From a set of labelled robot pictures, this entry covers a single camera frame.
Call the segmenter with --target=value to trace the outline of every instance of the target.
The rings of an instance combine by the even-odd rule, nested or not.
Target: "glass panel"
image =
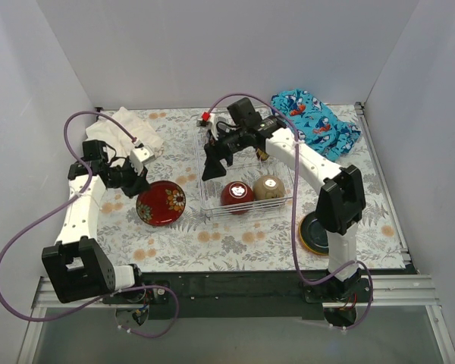
[[[48,314],[59,313],[58,309]],[[140,329],[158,332],[167,322]],[[374,307],[343,334],[298,318],[185,318],[160,339],[118,330],[113,309],[84,309],[44,324],[35,363],[440,363],[425,307]]]

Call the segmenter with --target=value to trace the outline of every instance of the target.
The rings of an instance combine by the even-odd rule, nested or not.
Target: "table surface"
[[[352,105],[329,105],[342,121],[358,123]],[[277,218],[207,219],[200,210],[193,127],[200,108],[136,110],[164,139],[163,155],[149,165],[148,180],[173,180],[187,197],[183,215],[166,227],[142,222],[136,199],[120,190],[106,191],[98,220],[98,242],[114,265],[138,264],[142,271],[293,270],[290,245],[291,201]],[[267,115],[268,111],[260,109]],[[366,209],[357,233],[357,257],[370,268],[403,268],[400,237],[382,193],[379,176],[361,136],[353,150],[337,163],[355,165],[362,172]],[[315,210],[317,195],[300,180],[297,225]],[[324,269],[328,258],[310,253],[297,243],[302,269]]]

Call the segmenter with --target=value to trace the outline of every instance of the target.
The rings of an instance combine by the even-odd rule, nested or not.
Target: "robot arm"
[[[67,208],[55,245],[42,251],[42,262],[63,303],[132,287],[141,275],[135,265],[112,265],[97,242],[96,227],[107,188],[121,188],[129,197],[149,189],[146,164],[155,155],[137,143],[123,166],[112,168],[105,147],[98,140],[83,143],[83,160],[93,170],[93,178],[87,190]],[[86,184],[88,174],[80,163],[74,163],[67,177],[71,199]]]
[[[206,151],[206,167],[203,180],[226,175],[221,163],[232,165],[233,154],[249,146],[278,158],[295,168],[295,139],[278,116],[262,119],[247,98],[227,107],[234,123],[233,130],[221,130],[215,115],[204,114],[199,126],[215,130],[209,131]],[[319,155],[306,144],[299,145],[300,176],[318,193],[315,215],[327,231],[329,245],[328,271],[333,272],[344,263],[356,260],[357,223],[362,218],[366,199],[360,170],[353,165],[342,168]],[[347,291],[348,285],[360,278],[355,265],[350,265],[335,275],[338,290]]]

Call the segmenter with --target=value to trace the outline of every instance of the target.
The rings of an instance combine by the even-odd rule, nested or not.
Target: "red object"
[[[327,124],[325,125],[324,127],[320,127],[319,129],[314,129],[312,130],[312,132],[314,134],[320,134],[322,131],[329,131],[331,129],[331,125],[330,124]]]
[[[221,192],[221,205],[231,206],[238,203],[253,202],[255,194],[244,182],[231,182]],[[231,211],[233,215],[242,215],[248,210]]]
[[[179,219],[184,212],[186,198],[178,184],[158,180],[150,190],[136,198],[136,213],[149,225],[164,226]]]
[[[303,113],[305,111],[305,108],[306,108],[305,104],[298,105],[297,110],[290,111],[290,116],[300,115],[301,113]]]

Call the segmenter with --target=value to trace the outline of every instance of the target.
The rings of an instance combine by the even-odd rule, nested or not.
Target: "white cable clip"
[[[74,191],[73,195],[80,198],[81,196],[84,196],[84,193],[81,193],[80,191]]]

